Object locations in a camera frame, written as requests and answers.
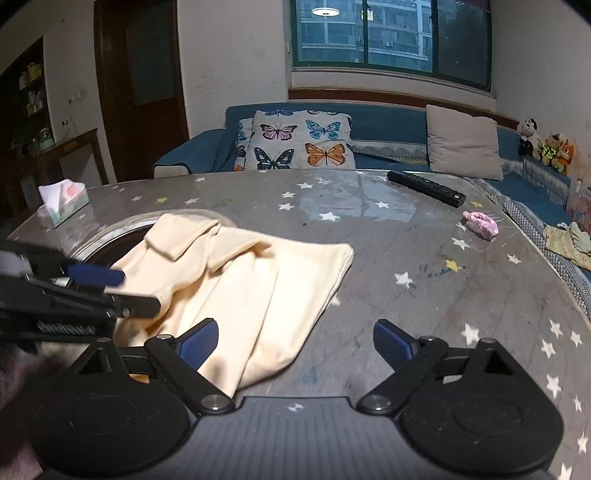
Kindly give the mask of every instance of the window frame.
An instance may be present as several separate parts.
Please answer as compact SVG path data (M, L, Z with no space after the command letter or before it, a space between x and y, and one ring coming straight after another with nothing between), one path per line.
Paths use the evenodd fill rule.
M486 85L480 83L471 82L469 80L461 79L458 77L445 75L439 73L439 15L434 14L438 11L437 0L431 0L431 37L432 37L432 49L433 49L433 68L431 72L425 72L423 70L405 69L402 67L393 67L390 65L378 65L369 62L369 28L367 15L363 16L363 62L354 61L316 61L306 60L301 61L299 59L300 44L298 43L298 19L297 19L297 0L290 0L291 6L291 42L292 42L292 65L293 67L345 67L353 69L364 69L364 70L386 70L389 72L401 72L409 73L412 75L419 75L422 77L445 80L447 82L457 83L472 87L483 92L491 92L492 87L492 18L491 13L488 12L486 15L486 36L488 40L487 55L490 61L486 66ZM363 11L368 10L368 0L362 0Z

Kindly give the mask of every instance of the blue gripper pad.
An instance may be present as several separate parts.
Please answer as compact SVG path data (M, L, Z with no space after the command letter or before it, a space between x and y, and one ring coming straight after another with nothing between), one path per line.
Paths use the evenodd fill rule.
M66 275L78 285L88 287L118 287L125 281L125 274L121 270L111 270L84 262L68 266Z
M218 336L217 323L205 319L178 338L178 355L196 370L216 349Z
M413 344L417 341L387 320L374 325L374 348L394 371L413 355Z

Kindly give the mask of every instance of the metal pivot bolt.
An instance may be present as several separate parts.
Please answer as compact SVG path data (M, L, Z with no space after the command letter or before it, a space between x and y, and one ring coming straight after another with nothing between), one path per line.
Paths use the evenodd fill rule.
M383 411L386 410L392 405L386 397L383 395L367 395L361 401L361 404L364 408L367 408L369 411Z
M203 405L208 410L218 411L226 408L230 404L230 400L223 395L212 394L203 397L201 400L201 405Z

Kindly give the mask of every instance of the pink hair tie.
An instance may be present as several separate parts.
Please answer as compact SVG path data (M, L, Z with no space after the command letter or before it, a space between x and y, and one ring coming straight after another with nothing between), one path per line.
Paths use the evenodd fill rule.
M467 227L473 232L479 233L488 241L491 241L499 233L496 222L482 212L464 212L464 220Z

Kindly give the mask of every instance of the wall trim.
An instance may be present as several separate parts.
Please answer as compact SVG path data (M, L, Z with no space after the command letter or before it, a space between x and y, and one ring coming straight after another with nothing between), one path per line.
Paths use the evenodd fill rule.
M445 85L458 90L465 90L466 92L476 93L488 98L496 99L496 95L485 90L463 85L461 83L454 83L448 80L443 80L426 75L412 74L408 72L396 72L392 70L378 70L378 69L364 69L357 67L293 67L292 72L331 72L331 73L362 73L365 75L378 75L383 77L393 77L407 80L418 80L419 82L434 83L436 85Z
M517 129L519 122L513 118L498 115L488 110L479 109L462 103L449 102L435 98L417 95L405 95L402 93L380 92L375 90L356 90L344 88L291 88L289 100L351 100L358 102L388 103L390 105L404 105L417 108L425 108L427 105L437 105L451 108L472 116L485 116L492 118L502 127Z

